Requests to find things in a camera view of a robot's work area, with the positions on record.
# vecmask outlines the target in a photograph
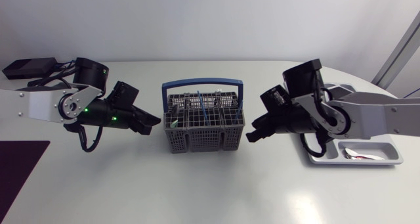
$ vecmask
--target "metal pole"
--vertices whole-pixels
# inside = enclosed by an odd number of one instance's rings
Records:
[[[420,12],[402,36],[394,51],[383,64],[372,83],[386,89],[420,46]]]

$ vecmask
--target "spoon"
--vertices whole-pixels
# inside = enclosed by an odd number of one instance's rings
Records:
[[[349,148],[344,149],[346,151],[346,157],[349,159],[372,159],[372,160],[385,160],[384,158],[376,155],[370,155],[370,154],[360,154],[358,152],[355,152]]]

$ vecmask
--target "black box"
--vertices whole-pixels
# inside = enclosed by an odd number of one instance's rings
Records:
[[[54,57],[15,60],[3,73],[8,79],[44,78],[53,73],[55,64]]]

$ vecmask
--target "gray tray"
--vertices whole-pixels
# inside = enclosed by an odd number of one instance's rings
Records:
[[[318,151],[320,146],[315,134],[305,134],[308,146]],[[354,150],[361,154],[371,154],[385,158],[385,160],[352,160],[346,157],[345,148]],[[321,158],[309,155],[311,162],[315,164],[350,164],[350,165],[397,165],[404,160],[395,147],[389,135],[379,135],[370,140],[363,139],[334,139],[327,144],[327,152]]]

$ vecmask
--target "blue basket handle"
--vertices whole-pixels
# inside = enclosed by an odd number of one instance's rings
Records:
[[[197,84],[221,84],[221,85],[233,85],[238,86],[238,102],[243,99],[243,83],[242,80],[238,79],[224,79],[224,78],[196,78],[196,79],[182,79],[175,80],[167,83],[162,83],[162,101],[163,111],[168,112],[168,96],[167,90],[174,87],[181,87],[187,85]]]

